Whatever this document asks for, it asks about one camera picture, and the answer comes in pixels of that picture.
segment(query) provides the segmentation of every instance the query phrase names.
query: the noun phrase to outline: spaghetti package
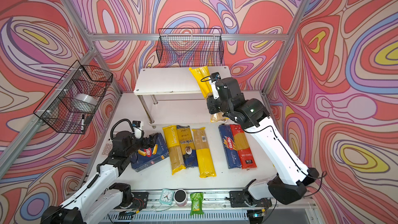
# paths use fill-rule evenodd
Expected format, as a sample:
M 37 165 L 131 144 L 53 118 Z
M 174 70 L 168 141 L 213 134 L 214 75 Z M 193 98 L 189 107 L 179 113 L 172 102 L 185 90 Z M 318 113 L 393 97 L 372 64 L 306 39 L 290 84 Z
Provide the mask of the spaghetti package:
M 209 69 L 207 66 L 198 67 L 198 68 L 189 68 L 192 75 L 195 77 L 196 82 L 199 85 L 200 91 L 202 91 L 203 97 L 206 99 L 209 95 L 212 95 L 212 90 L 209 82 L 201 82 L 201 80 L 207 76 L 210 76 Z
M 205 128 L 192 129 L 193 143 L 196 147 L 196 155 L 199 165 L 199 173 L 201 178 L 215 177 L 213 159 L 211 158 L 209 144 L 207 143 Z
M 242 130 L 242 127 L 238 124 L 232 124 L 230 126 L 232 135 L 234 135 L 234 141 L 242 164 L 242 169 L 257 168 L 253 154 L 251 153 L 251 149 L 249 147 L 248 140 L 246 139 L 245 132 Z
M 228 162 L 228 168 L 241 168 L 238 150 L 234 142 L 234 137 L 231 132 L 231 127 L 229 125 L 222 124 L 218 127 L 220 131 L 221 140 L 224 143 L 224 151 L 226 156 L 226 161 Z
M 180 146 L 182 157 L 184 158 L 185 166 L 198 167 L 198 160 L 196 158 L 195 145 L 191 135 L 191 128 L 177 126 L 178 138 L 180 139 Z
M 192 75 L 195 77 L 196 82 L 199 85 L 199 88 L 202 92 L 203 97 L 207 100 L 207 98 L 211 95 L 213 95 L 213 91 L 211 89 L 211 85 L 210 82 L 202 82 L 201 80 L 205 77 L 207 77 L 206 79 L 204 79 L 204 81 L 209 80 L 208 76 L 210 76 L 210 72 L 209 69 L 207 68 L 207 66 L 204 67 L 198 67 L 198 68 L 189 68 L 189 70 L 191 71 Z M 220 121 L 226 119 L 226 117 L 222 116 L 222 112 L 217 112 L 215 114 L 212 114 L 210 116 L 210 122 L 216 122 L 216 121 Z
M 166 139 L 167 147 L 169 148 L 170 162 L 172 164 L 172 175 L 185 169 L 184 158 L 180 146 L 180 140 L 177 134 L 176 126 L 163 127 L 164 138 Z

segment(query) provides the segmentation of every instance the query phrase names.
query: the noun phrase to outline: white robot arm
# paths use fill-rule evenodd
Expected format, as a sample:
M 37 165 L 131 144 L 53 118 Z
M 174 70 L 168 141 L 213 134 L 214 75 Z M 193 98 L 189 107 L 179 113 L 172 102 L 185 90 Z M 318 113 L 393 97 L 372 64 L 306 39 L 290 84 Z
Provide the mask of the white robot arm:
M 222 112 L 223 116 L 240 124 L 246 133 L 259 142 L 278 172 L 271 178 L 252 181 L 247 189 L 248 198 L 260 200 L 271 194 L 283 204 L 301 199 L 306 186 L 319 178 L 319 172 L 315 168 L 308 168 L 298 159 L 259 100 L 245 100 L 236 79 L 221 79 L 218 73 L 209 77 L 213 89 L 213 96 L 206 99 L 209 113 Z
M 121 131 L 113 137 L 115 127 L 123 121 L 129 123 L 132 132 Z M 59 206 L 48 207 L 40 224 L 97 224 L 117 206 L 128 209 L 133 201 L 130 185 L 112 183 L 130 164 L 131 155 L 140 148 L 153 148 L 158 136 L 155 133 L 144 138 L 139 127 L 139 121 L 118 121 L 111 129 L 113 148 L 97 165 L 97 173 Z

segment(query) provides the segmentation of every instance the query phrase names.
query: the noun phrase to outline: white tabletop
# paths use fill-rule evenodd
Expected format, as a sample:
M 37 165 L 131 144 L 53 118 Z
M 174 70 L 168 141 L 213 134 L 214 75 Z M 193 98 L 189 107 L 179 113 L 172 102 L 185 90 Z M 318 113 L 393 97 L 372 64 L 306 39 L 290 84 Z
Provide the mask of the white tabletop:
M 210 74 L 231 77 L 228 66 L 208 67 Z M 188 67 L 143 68 L 135 84 L 135 95 L 200 93 L 200 88 Z
M 260 93 L 257 91 L 244 92 L 247 99 L 256 98 L 261 100 Z M 164 95 L 163 97 L 177 97 L 178 95 Z M 145 136 L 156 132 L 162 135 L 162 127 L 168 124 L 159 124 L 155 128 L 147 124 L 147 116 L 137 96 L 133 93 L 123 93 L 118 107 L 115 109 L 115 114 L 112 118 L 111 125 L 113 126 L 118 120 L 128 118 L 130 120 L 142 121 L 142 129 Z M 251 136 L 246 135 L 250 145 L 254 160 L 256 161 L 257 168 L 251 170 L 243 170 L 239 168 L 228 169 L 223 142 L 221 140 L 218 126 L 222 122 L 216 123 L 188 123 L 180 120 L 174 124 L 189 125 L 191 129 L 206 127 L 205 132 L 209 141 L 209 147 L 213 164 L 216 170 L 216 177 L 199 177 L 198 168 L 188 168 L 177 172 L 172 175 L 170 158 L 160 161 L 141 172 L 135 172 L 131 166 L 127 166 L 126 170 L 116 180 L 119 183 L 127 183 L 131 185 L 133 190 L 151 190 L 151 189 L 231 189 L 243 188 L 252 179 L 264 179 L 276 174 L 276 169 L 272 165 L 271 160 L 266 155 L 265 151 L 261 148 L 260 144 Z M 116 127 L 115 131 L 129 130 L 127 122 L 122 122 Z M 90 176 L 96 173 L 97 164 L 101 163 L 107 155 L 104 153 L 106 144 L 111 144 L 110 128 L 107 131 L 106 138 L 102 142 L 101 149 L 96 157 L 94 166 L 92 167 Z

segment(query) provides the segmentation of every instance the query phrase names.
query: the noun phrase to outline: wire basket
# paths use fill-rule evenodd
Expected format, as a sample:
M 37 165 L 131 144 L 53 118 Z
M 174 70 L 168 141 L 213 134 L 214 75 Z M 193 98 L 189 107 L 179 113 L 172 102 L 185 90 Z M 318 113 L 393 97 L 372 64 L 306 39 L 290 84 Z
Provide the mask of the wire basket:
M 111 72 L 96 66 L 80 65 L 41 116 L 36 113 L 37 108 L 34 114 L 56 132 L 84 134 L 112 79 Z
M 159 63 L 180 67 L 220 66 L 224 57 L 221 28 L 160 28 Z

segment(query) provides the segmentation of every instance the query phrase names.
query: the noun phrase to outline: psychedelic patterned wall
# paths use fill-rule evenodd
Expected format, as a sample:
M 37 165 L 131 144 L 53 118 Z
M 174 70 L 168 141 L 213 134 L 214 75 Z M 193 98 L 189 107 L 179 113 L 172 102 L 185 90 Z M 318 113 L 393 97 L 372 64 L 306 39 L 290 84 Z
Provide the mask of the psychedelic patterned wall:
M 286 33 L 300 0 L 72 0 L 93 33 L 157 33 L 219 26 L 224 33 Z
M 94 33 L 157 33 L 158 28 L 220 27 L 224 33 L 286 33 L 300 0 L 72 0 Z M 97 47 L 122 91 L 157 64 L 156 42 L 102 41 Z M 281 42 L 225 42 L 224 65 L 242 89 L 261 90 Z
M 87 47 L 59 0 L 1 0 L 0 35 L 2 152 Z M 85 135 L 37 132 L 0 180 L 0 223 L 38 223 L 76 189 L 115 102 L 110 88 Z
M 281 41 L 238 41 L 235 54 L 224 51 L 224 65 L 229 66 L 242 90 L 261 90 L 274 62 Z M 154 41 L 97 41 L 122 91 L 133 91 L 138 72 L 145 67 L 171 67 L 159 64 Z
M 398 222 L 397 33 L 398 0 L 312 0 L 267 90 L 326 223 Z
M 87 47 L 59 0 L 1 0 L 0 40 L 2 152 Z

